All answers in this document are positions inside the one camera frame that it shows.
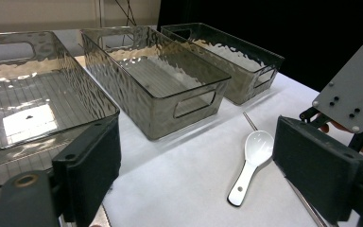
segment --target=plastic storage bin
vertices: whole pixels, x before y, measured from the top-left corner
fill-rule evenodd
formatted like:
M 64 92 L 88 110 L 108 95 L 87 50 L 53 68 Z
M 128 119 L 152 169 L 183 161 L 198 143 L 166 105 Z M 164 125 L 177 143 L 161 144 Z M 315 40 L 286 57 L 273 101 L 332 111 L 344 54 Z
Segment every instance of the plastic storage bin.
M 53 32 L 0 34 L 0 186 L 50 169 L 88 126 L 119 113 Z
M 230 76 L 149 26 L 82 29 L 87 69 L 149 140 L 216 114 Z
M 225 97 L 241 105 L 268 89 L 284 58 L 202 23 L 161 26 L 170 39 L 232 76 Z

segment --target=white ceramic spoon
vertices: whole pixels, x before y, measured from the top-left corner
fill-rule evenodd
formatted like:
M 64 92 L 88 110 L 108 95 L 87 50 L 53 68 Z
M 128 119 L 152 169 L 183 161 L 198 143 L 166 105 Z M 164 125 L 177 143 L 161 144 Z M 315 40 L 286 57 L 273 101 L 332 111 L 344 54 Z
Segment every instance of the white ceramic spoon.
M 247 137 L 244 151 L 246 162 L 228 197 L 232 205 L 241 205 L 253 173 L 272 156 L 272 151 L 273 137 L 268 132 L 254 131 Z

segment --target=cable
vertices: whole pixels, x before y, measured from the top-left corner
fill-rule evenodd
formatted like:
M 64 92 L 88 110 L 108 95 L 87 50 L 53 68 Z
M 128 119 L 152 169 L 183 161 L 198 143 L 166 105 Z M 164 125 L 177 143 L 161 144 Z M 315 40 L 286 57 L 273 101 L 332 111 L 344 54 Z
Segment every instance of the cable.
M 131 22 L 134 26 L 137 26 L 137 23 L 135 23 L 135 20 L 134 20 L 134 15 L 132 13 L 132 10 L 131 10 L 131 6 L 130 6 L 130 0 L 127 0 L 128 1 L 128 12 L 125 12 L 125 10 L 123 9 L 123 7 L 120 5 L 120 3 L 117 1 L 117 0 L 114 0 L 117 5 L 122 9 L 123 13 L 125 14 L 125 16 L 128 18 L 127 22 L 126 22 L 126 25 L 129 24 L 129 22 Z

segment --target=white table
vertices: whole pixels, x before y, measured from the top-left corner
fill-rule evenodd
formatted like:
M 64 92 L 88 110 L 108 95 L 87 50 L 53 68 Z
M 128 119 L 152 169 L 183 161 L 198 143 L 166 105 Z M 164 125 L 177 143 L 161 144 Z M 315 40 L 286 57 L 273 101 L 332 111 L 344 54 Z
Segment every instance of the white table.
M 317 94 L 278 74 L 247 103 L 224 98 L 216 115 L 158 141 L 121 112 L 122 166 L 103 202 L 112 226 L 317 226 L 273 161 L 251 180 L 240 207 L 227 202 L 253 131 L 243 112 L 275 135 L 279 115 L 299 119 Z M 346 145 L 352 137 L 333 128 L 329 134 Z M 353 213 L 354 221 L 339 225 L 356 224 Z

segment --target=black wall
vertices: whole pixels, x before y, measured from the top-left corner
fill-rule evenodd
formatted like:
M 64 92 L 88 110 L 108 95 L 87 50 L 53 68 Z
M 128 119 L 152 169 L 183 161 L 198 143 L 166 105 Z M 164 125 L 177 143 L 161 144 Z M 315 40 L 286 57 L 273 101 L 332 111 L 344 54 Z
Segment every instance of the black wall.
M 201 22 L 285 57 L 280 72 L 317 91 L 363 44 L 363 1 L 162 0 L 162 25 Z

